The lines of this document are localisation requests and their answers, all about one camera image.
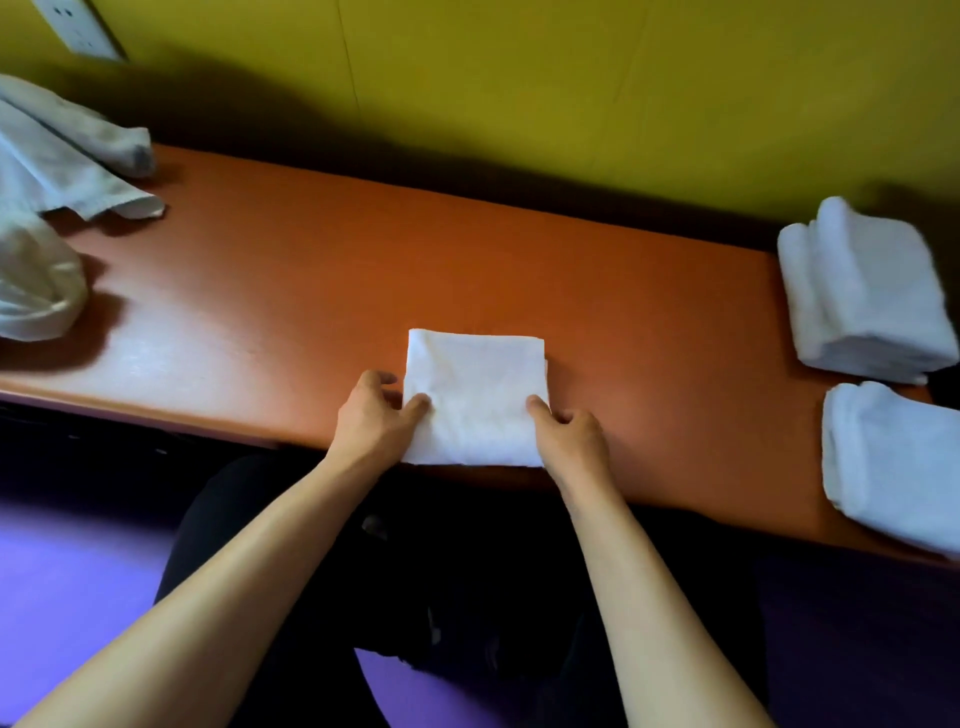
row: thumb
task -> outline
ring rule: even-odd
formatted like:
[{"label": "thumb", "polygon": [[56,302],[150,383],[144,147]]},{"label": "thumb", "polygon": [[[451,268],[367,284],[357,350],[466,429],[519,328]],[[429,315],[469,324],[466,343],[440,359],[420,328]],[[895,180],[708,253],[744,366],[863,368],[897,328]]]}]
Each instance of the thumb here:
[{"label": "thumb", "polygon": [[414,395],[400,410],[400,417],[411,425],[418,425],[420,420],[430,411],[430,398],[425,394]]},{"label": "thumb", "polygon": [[530,395],[527,398],[527,414],[530,415],[537,425],[555,425],[556,420],[550,413],[550,408],[546,402],[537,395]]}]

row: wall outlet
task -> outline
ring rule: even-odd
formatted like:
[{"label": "wall outlet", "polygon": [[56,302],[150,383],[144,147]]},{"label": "wall outlet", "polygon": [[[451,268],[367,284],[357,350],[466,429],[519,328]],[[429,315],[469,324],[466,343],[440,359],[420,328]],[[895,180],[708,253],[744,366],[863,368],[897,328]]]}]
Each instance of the wall outlet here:
[{"label": "wall outlet", "polygon": [[74,53],[124,61],[103,20],[84,0],[33,0],[66,47]]}]

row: crumpled towel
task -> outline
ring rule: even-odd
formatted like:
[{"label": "crumpled towel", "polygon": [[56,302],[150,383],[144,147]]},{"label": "crumpled towel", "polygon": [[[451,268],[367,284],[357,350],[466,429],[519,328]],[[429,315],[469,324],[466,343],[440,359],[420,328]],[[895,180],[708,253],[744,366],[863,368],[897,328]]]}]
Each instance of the crumpled towel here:
[{"label": "crumpled towel", "polygon": [[827,393],[823,473],[843,514],[960,559],[960,412],[875,381]]},{"label": "crumpled towel", "polygon": [[123,129],[45,88],[0,76],[0,211],[70,207],[85,220],[112,209],[159,217],[162,200],[110,173],[155,168],[146,129]]},{"label": "crumpled towel", "polygon": [[537,433],[526,398],[549,401],[543,340],[410,329],[404,404],[433,402],[403,462],[538,468]]},{"label": "crumpled towel", "polygon": [[87,298],[80,256],[32,212],[0,212],[0,337],[63,336]]},{"label": "crumpled towel", "polygon": [[906,384],[960,361],[944,292],[920,233],[824,200],[817,219],[777,242],[800,360]]}]

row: wooden tabletop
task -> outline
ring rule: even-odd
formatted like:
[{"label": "wooden tabletop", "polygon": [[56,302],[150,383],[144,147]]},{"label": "wooden tabletop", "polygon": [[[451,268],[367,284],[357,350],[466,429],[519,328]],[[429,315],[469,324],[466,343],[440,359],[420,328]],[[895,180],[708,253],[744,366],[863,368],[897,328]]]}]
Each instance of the wooden tabletop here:
[{"label": "wooden tabletop", "polygon": [[[823,495],[840,376],[793,352],[772,255],[170,147],[162,220],[55,215],[94,295],[63,339],[0,343],[0,397],[233,438],[329,444],[409,328],[546,342],[632,500],[891,550]],[[908,392],[924,397],[924,390]]]}]

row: rolled towel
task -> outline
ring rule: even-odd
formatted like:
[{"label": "rolled towel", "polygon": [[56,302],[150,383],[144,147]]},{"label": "rolled towel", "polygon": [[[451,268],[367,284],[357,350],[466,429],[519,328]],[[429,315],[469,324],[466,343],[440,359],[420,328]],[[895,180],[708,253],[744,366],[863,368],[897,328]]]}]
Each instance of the rolled towel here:
[{"label": "rolled towel", "polygon": [[960,412],[875,381],[827,393],[824,490],[849,518],[960,559]]},{"label": "rolled towel", "polygon": [[542,466],[525,403],[529,395],[547,401],[543,339],[412,328],[404,404],[419,392],[433,407],[403,462]]},{"label": "rolled towel", "polygon": [[86,303],[80,257],[32,212],[0,212],[0,336],[63,336]]},{"label": "rolled towel", "polygon": [[809,226],[780,231],[777,247],[807,366],[924,384],[924,373],[960,361],[933,259],[912,225],[830,197]]}]

